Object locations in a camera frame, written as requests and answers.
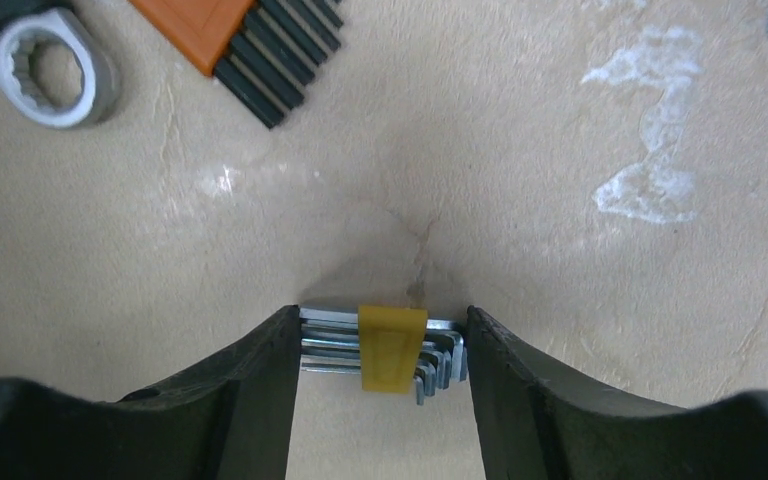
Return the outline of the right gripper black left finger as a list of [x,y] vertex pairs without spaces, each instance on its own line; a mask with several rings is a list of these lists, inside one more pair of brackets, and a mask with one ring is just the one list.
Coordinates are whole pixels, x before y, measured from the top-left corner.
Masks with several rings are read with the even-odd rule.
[[116,402],[0,378],[0,479],[282,479],[300,356],[292,305]]

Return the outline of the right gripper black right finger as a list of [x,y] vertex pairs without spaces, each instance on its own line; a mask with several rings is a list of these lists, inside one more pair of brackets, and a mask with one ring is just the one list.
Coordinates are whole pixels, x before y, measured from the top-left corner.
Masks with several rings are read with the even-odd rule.
[[598,381],[467,310],[468,370],[489,479],[768,479],[768,390],[695,408]]

